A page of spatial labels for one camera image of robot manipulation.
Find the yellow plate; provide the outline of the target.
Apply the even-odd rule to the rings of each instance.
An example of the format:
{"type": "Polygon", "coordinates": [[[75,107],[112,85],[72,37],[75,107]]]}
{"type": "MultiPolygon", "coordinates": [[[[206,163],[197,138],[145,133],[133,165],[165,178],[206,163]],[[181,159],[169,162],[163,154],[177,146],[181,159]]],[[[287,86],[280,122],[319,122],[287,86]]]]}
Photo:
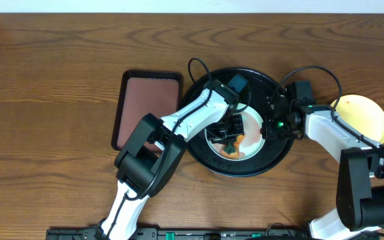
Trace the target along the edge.
{"type": "Polygon", "coordinates": [[[364,136],[384,143],[384,111],[373,100],[362,95],[345,95],[340,98],[336,112],[364,136]]]}

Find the green and yellow sponge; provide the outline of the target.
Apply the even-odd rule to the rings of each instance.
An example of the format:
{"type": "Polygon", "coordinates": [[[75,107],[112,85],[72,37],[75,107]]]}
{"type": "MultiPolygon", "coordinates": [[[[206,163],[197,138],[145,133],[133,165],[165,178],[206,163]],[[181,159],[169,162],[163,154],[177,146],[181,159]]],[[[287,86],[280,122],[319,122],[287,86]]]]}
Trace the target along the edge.
{"type": "Polygon", "coordinates": [[[222,147],[222,149],[220,150],[220,154],[228,159],[240,158],[240,144],[244,140],[244,138],[244,135],[237,136],[235,142],[230,142],[222,147]]]}

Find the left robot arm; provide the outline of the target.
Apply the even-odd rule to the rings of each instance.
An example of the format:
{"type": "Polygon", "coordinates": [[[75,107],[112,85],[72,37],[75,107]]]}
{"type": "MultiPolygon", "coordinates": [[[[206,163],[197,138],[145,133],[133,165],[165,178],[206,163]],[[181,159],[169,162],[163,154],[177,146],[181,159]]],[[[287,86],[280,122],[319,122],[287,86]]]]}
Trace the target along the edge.
{"type": "Polygon", "coordinates": [[[210,80],[188,105],[160,119],[149,113],[134,128],[115,158],[117,194],[96,239],[129,239],[146,201],[173,176],[190,139],[236,110],[248,81],[210,80]]]}

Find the light blue plate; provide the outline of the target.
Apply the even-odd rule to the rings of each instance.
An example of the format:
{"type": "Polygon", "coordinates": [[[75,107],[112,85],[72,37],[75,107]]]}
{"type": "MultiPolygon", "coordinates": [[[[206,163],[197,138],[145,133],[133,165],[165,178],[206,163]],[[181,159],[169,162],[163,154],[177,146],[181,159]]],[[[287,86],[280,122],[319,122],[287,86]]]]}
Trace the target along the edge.
{"type": "Polygon", "coordinates": [[[252,158],[260,150],[262,150],[265,140],[260,132],[263,119],[251,106],[248,106],[244,111],[239,113],[243,120],[244,136],[239,136],[237,141],[233,144],[235,148],[234,153],[224,152],[226,144],[212,143],[210,140],[210,133],[205,130],[205,138],[207,144],[216,154],[216,156],[226,159],[228,161],[244,161],[252,158]]]}

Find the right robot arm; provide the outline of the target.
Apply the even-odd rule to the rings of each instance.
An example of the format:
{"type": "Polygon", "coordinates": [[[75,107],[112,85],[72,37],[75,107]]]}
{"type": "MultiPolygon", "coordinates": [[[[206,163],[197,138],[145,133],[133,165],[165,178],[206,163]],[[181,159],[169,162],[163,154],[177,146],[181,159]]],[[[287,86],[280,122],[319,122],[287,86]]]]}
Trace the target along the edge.
{"type": "Polygon", "coordinates": [[[264,120],[266,139],[306,137],[320,144],[339,163],[336,208],[309,224],[314,239],[356,239],[384,234],[384,145],[344,122],[330,105],[311,97],[269,100],[264,120]]]}

